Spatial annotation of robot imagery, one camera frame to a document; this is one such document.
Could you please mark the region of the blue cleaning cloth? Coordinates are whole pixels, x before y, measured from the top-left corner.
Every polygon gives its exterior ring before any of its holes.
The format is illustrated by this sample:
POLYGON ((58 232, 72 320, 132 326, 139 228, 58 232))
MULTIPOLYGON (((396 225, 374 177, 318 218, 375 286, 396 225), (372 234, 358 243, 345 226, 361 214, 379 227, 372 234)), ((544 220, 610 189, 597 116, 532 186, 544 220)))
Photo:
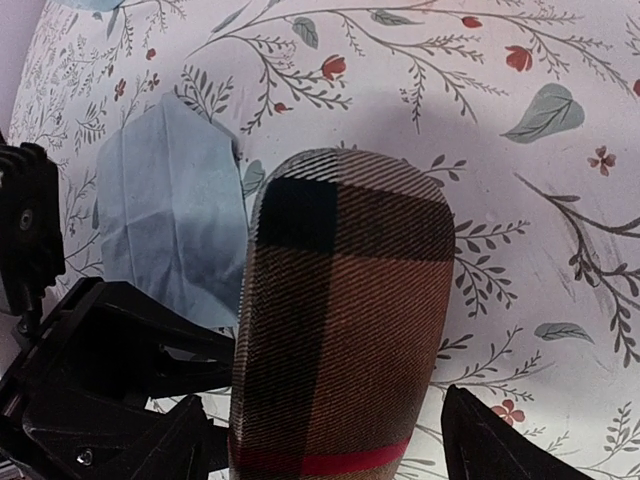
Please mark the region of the blue cleaning cloth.
POLYGON ((167 93, 96 159, 104 275, 205 328, 237 322, 248 226, 234 139, 167 93))

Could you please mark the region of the brown striped glasses case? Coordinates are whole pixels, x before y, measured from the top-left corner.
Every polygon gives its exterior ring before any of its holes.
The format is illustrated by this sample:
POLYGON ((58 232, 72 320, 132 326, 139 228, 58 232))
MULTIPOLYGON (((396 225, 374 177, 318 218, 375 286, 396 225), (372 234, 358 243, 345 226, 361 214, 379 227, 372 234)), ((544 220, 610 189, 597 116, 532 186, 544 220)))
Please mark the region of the brown striped glasses case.
POLYGON ((450 207, 404 160, 284 161, 251 219, 233 369, 233 479, 390 479, 449 304, 450 207))

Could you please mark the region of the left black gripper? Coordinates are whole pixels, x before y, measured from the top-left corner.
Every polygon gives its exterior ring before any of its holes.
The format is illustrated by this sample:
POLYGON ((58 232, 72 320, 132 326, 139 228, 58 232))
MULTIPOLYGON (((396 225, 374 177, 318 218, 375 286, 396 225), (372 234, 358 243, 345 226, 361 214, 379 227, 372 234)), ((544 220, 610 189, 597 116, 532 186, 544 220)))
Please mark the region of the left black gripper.
POLYGON ((165 422, 147 401, 231 385, 232 338, 127 282, 82 280, 48 317, 28 290, 11 309, 25 345, 1 381, 1 451, 33 479, 162 479, 165 422))

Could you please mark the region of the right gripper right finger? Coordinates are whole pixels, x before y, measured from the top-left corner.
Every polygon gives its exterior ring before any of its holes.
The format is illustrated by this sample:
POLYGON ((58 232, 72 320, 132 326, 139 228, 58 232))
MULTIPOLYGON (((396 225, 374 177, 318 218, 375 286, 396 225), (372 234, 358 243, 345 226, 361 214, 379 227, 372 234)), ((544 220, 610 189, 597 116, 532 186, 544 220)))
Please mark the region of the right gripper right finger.
POLYGON ((450 480, 590 480, 455 385, 444 398, 442 435, 450 480))

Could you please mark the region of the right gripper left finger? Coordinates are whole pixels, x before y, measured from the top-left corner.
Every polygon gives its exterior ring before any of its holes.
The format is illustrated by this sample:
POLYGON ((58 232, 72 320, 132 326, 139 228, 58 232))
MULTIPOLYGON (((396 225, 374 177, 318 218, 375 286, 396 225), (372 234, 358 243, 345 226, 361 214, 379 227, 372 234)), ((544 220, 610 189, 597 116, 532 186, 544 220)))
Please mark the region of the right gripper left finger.
POLYGON ((140 452, 140 479, 207 479, 228 467, 227 430, 187 395, 144 434, 140 452))

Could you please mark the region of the floral patterned table mat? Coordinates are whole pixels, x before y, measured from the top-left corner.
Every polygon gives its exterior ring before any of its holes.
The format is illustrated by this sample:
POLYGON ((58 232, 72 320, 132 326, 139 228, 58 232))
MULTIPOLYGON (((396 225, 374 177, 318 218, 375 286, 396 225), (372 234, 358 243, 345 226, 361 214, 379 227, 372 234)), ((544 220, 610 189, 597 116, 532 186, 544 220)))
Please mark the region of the floral patterned table mat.
POLYGON ((635 1, 23 1, 2 129, 61 173, 67 272, 102 270, 95 157, 175 93, 236 137, 245 198, 315 147, 423 169, 455 217, 449 312, 400 479, 447 475, 446 389, 594 479, 639 475, 635 1))

